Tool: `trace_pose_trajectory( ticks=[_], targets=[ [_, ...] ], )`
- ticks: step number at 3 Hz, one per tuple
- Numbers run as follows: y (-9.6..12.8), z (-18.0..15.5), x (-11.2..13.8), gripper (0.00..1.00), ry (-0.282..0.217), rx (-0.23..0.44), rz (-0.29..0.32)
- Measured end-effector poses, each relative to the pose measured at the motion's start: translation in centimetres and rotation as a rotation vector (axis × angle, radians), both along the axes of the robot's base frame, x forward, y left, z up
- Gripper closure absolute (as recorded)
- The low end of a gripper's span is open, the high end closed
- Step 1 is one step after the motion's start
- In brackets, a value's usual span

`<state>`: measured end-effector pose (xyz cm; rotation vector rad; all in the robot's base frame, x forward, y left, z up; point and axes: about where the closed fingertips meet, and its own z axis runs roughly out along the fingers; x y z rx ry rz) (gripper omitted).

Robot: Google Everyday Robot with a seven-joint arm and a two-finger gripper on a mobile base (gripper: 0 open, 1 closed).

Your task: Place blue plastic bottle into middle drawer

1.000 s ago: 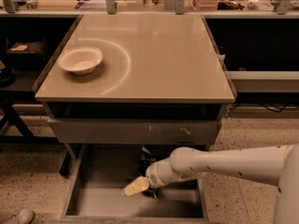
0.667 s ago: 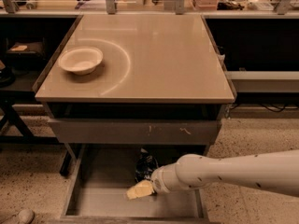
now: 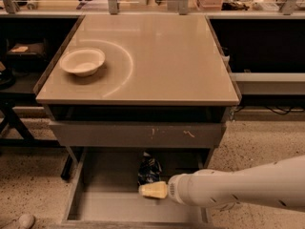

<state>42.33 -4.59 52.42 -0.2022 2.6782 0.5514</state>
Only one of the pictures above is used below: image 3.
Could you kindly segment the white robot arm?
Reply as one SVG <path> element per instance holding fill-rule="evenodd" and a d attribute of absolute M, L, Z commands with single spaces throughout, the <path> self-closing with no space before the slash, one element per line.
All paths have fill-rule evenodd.
<path fill-rule="evenodd" d="M 296 156 L 235 172 L 202 169 L 139 187 L 145 198 L 169 198 L 202 208 L 248 203 L 305 211 L 305 156 Z"/>

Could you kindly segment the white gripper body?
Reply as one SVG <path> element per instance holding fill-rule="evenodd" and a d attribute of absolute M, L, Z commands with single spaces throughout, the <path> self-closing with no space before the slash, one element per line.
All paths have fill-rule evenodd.
<path fill-rule="evenodd" d="M 181 178 L 182 175 L 175 175 L 172 176 L 168 181 L 168 196 L 172 201 L 179 204 L 183 204 L 183 200 L 178 192 L 178 183 Z"/>

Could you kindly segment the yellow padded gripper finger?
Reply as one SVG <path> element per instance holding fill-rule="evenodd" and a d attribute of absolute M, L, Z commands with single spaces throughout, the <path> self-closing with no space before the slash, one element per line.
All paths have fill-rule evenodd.
<path fill-rule="evenodd" d="M 146 198 L 165 198 L 168 194 L 168 187 L 165 181 L 158 181 L 140 185 L 138 192 Z"/>

